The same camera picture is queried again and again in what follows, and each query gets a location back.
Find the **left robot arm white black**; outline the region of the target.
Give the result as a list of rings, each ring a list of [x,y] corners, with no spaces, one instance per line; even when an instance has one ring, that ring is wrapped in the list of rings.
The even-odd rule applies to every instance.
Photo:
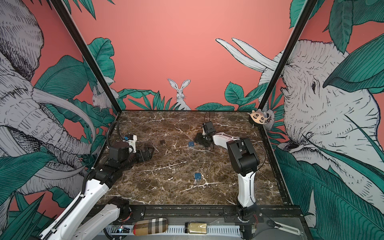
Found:
[[[112,131],[119,134],[119,126],[119,122],[114,121],[106,133],[106,143],[109,147],[106,162],[92,167],[83,180],[80,193],[58,219],[42,230],[36,237],[37,240],[92,240],[112,222],[125,222],[130,218],[132,211],[129,200],[114,197],[92,218],[85,220],[101,197],[121,178],[123,171],[153,157],[155,148],[136,148],[136,135],[120,137],[118,142],[111,144],[110,134]]]

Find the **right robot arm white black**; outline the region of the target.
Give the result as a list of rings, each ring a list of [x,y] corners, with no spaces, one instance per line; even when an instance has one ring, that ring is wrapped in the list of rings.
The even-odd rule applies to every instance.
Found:
[[[238,174],[239,193],[237,211],[242,218],[248,218],[257,211],[255,198],[255,176],[260,164],[259,157],[248,138],[240,138],[218,133],[212,122],[202,124],[202,132],[194,141],[205,147],[211,145],[228,150],[231,165]]]

